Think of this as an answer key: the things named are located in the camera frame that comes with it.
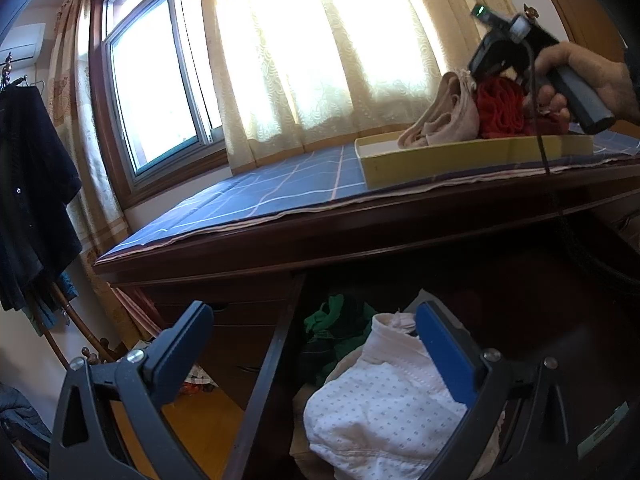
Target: wooden floor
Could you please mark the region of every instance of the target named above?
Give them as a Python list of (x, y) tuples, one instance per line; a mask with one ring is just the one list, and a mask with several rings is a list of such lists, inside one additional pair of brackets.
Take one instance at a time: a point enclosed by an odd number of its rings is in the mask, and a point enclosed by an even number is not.
[[(122, 404), (113, 402), (112, 406), (136, 468), (149, 478), (157, 479), (158, 475), (146, 459)], [(242, 421), (240, 407), (216, 388), (208, 394), (180, 396), (173, 404), (162, 408), (162, 412), (206, 475), (214, 480), (222, 478), (226, 457)]]

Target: human hand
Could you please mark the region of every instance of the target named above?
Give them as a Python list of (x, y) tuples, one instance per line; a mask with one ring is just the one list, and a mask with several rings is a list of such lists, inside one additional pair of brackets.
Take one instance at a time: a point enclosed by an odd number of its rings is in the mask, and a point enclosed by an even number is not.
[[(540, 51), (536, 58), (536, 75), (546, 75), (553, 67), (564, 64), (573, 68), (596, 91), (617, 119), (640, 124), (638, 100), (624, 63), (610, 61), (575, 43), (563, 41)], [(525, 102), (525, 110), (529, 109), (528, 101), (529, 97)], [(549, 107), (562, 120), (570, 120), (566, 97), (556, 93), (551, 85), (540, 87), (538, 105)]]

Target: metal bolt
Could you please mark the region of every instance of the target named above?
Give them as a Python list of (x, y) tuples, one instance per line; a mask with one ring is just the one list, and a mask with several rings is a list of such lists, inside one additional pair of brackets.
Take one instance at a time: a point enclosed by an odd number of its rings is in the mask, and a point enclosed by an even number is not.
[(549, 370), (555, 370), (558, 368), (558, 359), (555, 357), (545, 357), (545, 366), (549, 368)]
[(139, 348), (136, 350), (132, 350), (127, 354), (127, 361), (129, 361), (131, 364), (139, 363), (144, 358), (145, 353)]
[(84, 361), (85, 361), (84, 357), (76, 357), (74, 359), (71, 359), (71, 362), (69, 363), (69, 368), (71, 368), (72, 370), (79, 370), (84, 366)]
[(495, 348), (487, 348), (482, 355), (490, 363), (497, 363), (500, 359), (502, 359), (502, 354)]

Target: aluminum window frame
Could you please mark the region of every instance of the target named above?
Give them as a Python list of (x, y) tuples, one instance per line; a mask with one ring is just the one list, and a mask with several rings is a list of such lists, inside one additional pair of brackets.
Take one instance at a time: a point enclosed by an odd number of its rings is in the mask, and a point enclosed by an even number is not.
[(181, 167), (191, 164), (203, 156), (223, 150), (225, 147), (222, 127), (212, 128), (209, 123), (209, 116), (204, 98), (202, 97), (200, 83), (196, 76), (191, 49), (188, 45), (183, 45), (182, 38), (186, 38), (188, 42), (188, 35), (186, 32), (186, 23), (182, 15), (181, 0), (167, 0), (174, 46), (178, 59), (178, 67), (180, 69), (180, 78), (196, 131), (196, 139), (186, 140), (163, 153), (161, 156), (147, 161), (146, 164), (143, 164), (137, 170), (134, 167), (132, 147), (129, 145), (129, 137), (126, 134), (126, 126), (122, 118), (118, 93), (116, 91), (117, 76), (113, 65), (112, 45), (136, 20), (140, 19), (140, 17), (144, 16), (162, 1), (164, 0), (142, 0), (126, 17), (113, 27), (113, 30), (111, 30), (109, 34), (106, 34), (106, 19), (110, 0), (105, 0), (103, 4), (103, 40), (101, 41), (101, 49), (103, 59), (106, 60), (103, 65), (103, 75), (107, 87), (108, 112), (113, 133), (116, 137), (118, 154), (132, 191), (148, 186), (149, 183), (175, 171), (179, 171)]

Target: green cloth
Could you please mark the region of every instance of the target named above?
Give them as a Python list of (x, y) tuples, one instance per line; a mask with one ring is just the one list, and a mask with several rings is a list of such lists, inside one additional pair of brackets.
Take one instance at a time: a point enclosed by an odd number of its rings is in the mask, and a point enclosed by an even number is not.
[(369, 304), (353, 296), (329, 296), (304, 320), (308, 341), (298, 359), (300, 378), (322, 386), (338, 362), (364, 344), (376, 313)]

